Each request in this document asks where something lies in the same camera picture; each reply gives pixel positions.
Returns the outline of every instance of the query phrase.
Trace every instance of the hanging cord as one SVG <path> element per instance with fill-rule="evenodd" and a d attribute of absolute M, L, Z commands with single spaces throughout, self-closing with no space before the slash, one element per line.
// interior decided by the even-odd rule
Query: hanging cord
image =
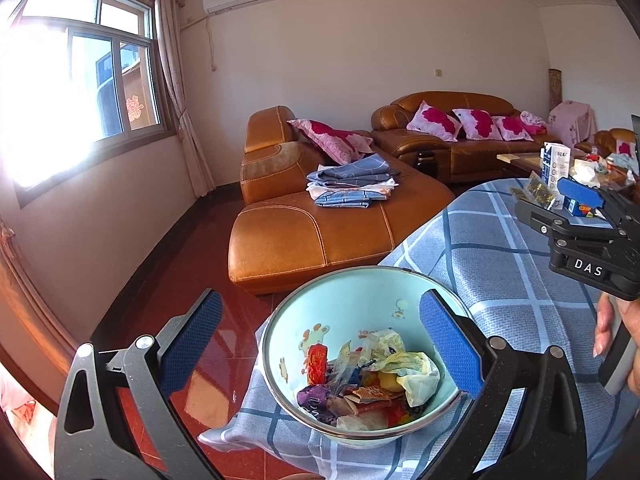
<path fill-rule="evenodd" d="M 209 51 L 211 53 L 211 71 L 215 72 L 216 71 L 216 62 L 213 59 L 213 35 L 211 33 L 211 27 L 209 27 L 209 19 L 211 16 L 207 16 L 207 19 L 205 21 L 206 27 L 207 27 L 207 39 L 209 40 Z"/>

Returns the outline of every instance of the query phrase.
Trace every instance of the screw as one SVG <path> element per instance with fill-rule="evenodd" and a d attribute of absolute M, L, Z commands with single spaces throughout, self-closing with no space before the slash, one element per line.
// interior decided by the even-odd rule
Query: screw
<path fill-rule="evenodd" d="M 564 352 L 559 346 L 552 346 L 549 349 L 549 353 L 556 359 L 562 359 L 562 357 L 564 356 Z"/>
<path fill-rule="evenodd" d="M 91 355 L 91 352 L 93 351 L 94 351 L 93 345 L 91 345 L 90 343 L 84 343 L 83 345 L 80 345 L 78 347 L 76 354 L 78 354 L 79 357 L 89 357 Z"/>
<path fill-rule="evenodd" d="M 494 350 L 504 350 L 507 348 L 507 342 L 501 337 L 495 336 L 489 339 L 489 346 Z"/>
<path fill-rule="evenodd" d="M 149 348 L 153 343 L 154 339 L 149 335 L 143 335 L 136 339 L 136 346 L 141 350 Z"/>

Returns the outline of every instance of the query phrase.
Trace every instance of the baseboard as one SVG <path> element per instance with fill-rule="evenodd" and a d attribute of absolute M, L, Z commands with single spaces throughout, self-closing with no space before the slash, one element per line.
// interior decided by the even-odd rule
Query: baseboard
<path fill-rule="evenodd" d="M 117 345 L 118 334 L 122 331 L 122 323 L 129 312 L 140 288 L 149 278 L 158 263 L 180 241 L 184 240 L 196 225 L 198 214 L 213 204 L 242 200 L 240 183 L 234 182 L 219 186 L 207 196 L 199 198 L 178 219 L 156 244 L 145 260 L 131 275 L 129 281 L 113 300 L 107 312 L 102 316 L 90 341 L 97 351 L 113 350 Z"/>

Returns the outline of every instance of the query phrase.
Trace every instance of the hand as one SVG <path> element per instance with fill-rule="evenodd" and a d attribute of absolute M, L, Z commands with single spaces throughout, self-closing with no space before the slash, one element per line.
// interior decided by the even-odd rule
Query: hand
<path fill-rule="evenodd" d="M 622 323 L 629 330 L 631 337 L 640 348 L 640 300 L 622 301 L 618 300 L 618 310 L 622 318 Z M 598 300 L 598 324 L 596 326 L 595 343 L 593 345 L 593 356 L 596 357 L 606 351 L 613 341 L 611 334 L 611 323 L 613 322 L 613 306 L 609 301 L 609 295 L 602 293 Z M 634 368 L 631 370 L 626 380 L 633 393 L 640 397 L 640 349 L 636 352 Z"/>

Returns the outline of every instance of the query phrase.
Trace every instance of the red floor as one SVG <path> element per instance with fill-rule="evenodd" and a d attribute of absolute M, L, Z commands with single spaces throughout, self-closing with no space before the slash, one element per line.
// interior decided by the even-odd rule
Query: red floor
<path fill-rule="evenodd" d="M 121 325 L 126 327 L 125 333 L 117 338 L 118 345 L 128 346 L 139 335 L 157 334 L 169 318 L 184 314 L 207 287 L 222 295 L 225 306 L 222 322 L 187 387 L 171 397 L 194 438 L 210 427 L 225 425 L 239 409 L 258 352 L 255 330 L 285 296 L 269 294 L 256 298 L 229 281 L 226 271 L 229 235 L 243 204 L 239 197 L 224 200 L 223 203 L 215 197 L 210 200 L 196 224 L 156 267 Z M 123 389 L 121 397 L 145 460 L 162 466 L 129 391 Z M 202 449 L 229 479 L 276 480 L 302 472 L 261 449 L 228 453 L 207 446 Z"/>

